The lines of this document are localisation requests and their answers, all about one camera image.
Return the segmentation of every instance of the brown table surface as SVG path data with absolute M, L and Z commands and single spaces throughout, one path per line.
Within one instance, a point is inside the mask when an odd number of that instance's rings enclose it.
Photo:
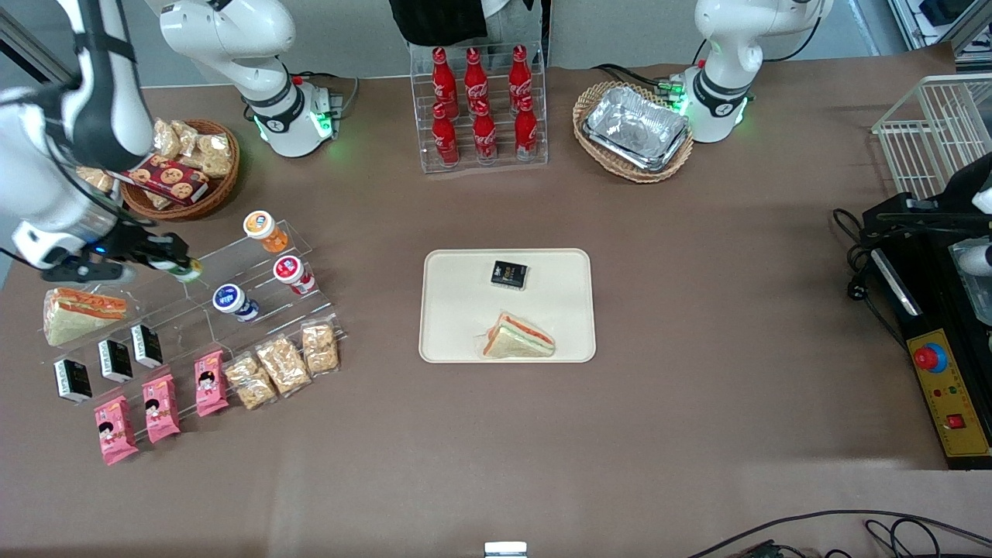
M 108 468 L 92 414 L 57 399 L 40 365 L 46 286 L 13 271 L 0 295 L 0 549 L 478 556 L 484 541 L 522 539 L 539 558 L 679 556 L 829 507 L 992 531 L 989 474 L 943 470 L 900 348 L 844 295 L 848 242 L 829 215 L 884 199 L 869 127 L 920 77 L 952 71 L 944 49 L 769 64 L 733 135 L 654 186 L 605 173 L 572 138 L 595 71 L 549 72 L 546 168 L 445 177 L 421 173 L 404 79 L 363 81 L 340 140 L 299 160 L 262 143 L 231 87 L 148 90 L 156 115 L 215 119 L 244 149 L 236 199 L 165 228 L 205 253 L 238 238 L 251 209 L 288 218 L 350 333 L 344 370 Z M 588 252 L 596 357 L 422 361 L 425 256 L 480 247 Z M 770 537 L 876 552 L 852 517 L 752 539 Z M 974 550 L 942 538 L 945 552 Z

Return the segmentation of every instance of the foil container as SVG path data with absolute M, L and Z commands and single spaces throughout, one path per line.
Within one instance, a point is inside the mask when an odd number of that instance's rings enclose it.
M 585 118 L 582 131 L 638 168 L 659 172 L 688 137 L 688 120 L 631 87 L 613 87 Z

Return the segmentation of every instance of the wicker basket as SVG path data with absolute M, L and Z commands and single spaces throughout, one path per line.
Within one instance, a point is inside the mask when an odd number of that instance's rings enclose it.
M 191 128 L 204 135 L 226 134 L 227 145 L 231 150 L 231 172 L 226 177 L 210 181 L 210 191 L 206 197 L 197 201 L 192 206 L 184 207 L 170 205 L 165 209 L 155 209 L 152 201 L 145 196 L 145 191 L 132 184 L 122 184 L 121 192 L 128 208 L 135 213 L 140 213 L 145 217 L 155 220 L 192 220 L 201 218 L 214 212 L 224 200 L 230 196 L 234 190 L 234 184 L 238 180 L 238 164 L 241 161 L 238 140 L 230 130 L 212 122 L 210 120 L 187 120 Z
M 582 133 L 582 121 L 585 120 L 585 117 L 588 116 L 589 112 L 591 112 L 592 109 L 595 108 L 596 104 L 599 103 L 599 99 L 603 98 L 603 94 L 606 90 L 623 85 L 631 87 L 648 100 L 659 104 L 663 103 L 660 97 L 640 85 L 624 83 L 622 81 L 604 81 L 599 85 L 594 85 L 579 96 L 578 101 L 575 102 L 575 107 L 571 110 L 571 124 L 572 131 L 575 134 L 575 139 L 578 140 L 578 143 L 582 146 L 582 148 L 585 149 L 585 151 L 588 152 L 588 154 L 591 155 L 597 163 L 602 165 L 604 169 L 614 175 L 639 184 L 661 182 L 662 180 L 675 174 L 676 171 L 685 164 L 685 160 L 688 159 L 689 154 L 692 153 L 691 133 L 689 133 L 689 136 L 685 138 L 682 146 L 679 147 L 679 150 L 675 153 L 671 161 L 669 161 L 669 164 L 662 170 L 661 173 L 649 173 L 643 169 L 639 169 L 630 161 L 627 161 L 605 147 L 593 142 L 589 138 L 585 137 L 584 133 Z

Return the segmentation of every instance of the black apron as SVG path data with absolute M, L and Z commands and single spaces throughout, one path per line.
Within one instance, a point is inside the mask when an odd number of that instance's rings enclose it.
M 523 2 L 528 10 L 534 7 L 534 0 Z M 486 36 L 481 0 L 389 0 L 389 4 L 403 38 L 414 45 L 447 47 Z

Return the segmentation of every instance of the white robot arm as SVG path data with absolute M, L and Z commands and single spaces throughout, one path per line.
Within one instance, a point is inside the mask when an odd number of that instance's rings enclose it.
M 327 89 L 291 79 L 275 58 L 296 37 L 278 0 L 180 0 L 162 9 L 159 25 L 174 51 L 234 83 L 276 153 L 301 157 L 333 137 Z
M 188 263 L 177 236 L 149 234 L 73 171 L 136 167 L 153 130 L 120 0 L 59 3 L 75 33 L 78 80 L 0 93 L 0 210 L 22 220 L 14 243 L 57 282 L 127 280 L 133 270 L 117 261 Z
M 692 138 L 730 135 L 764 61 L 760 37 L 789 35 L 826 17 L 833 0 L 697 0 L 695 24 L 709 41 L 706 64 L 685 71 L 685 116 Z

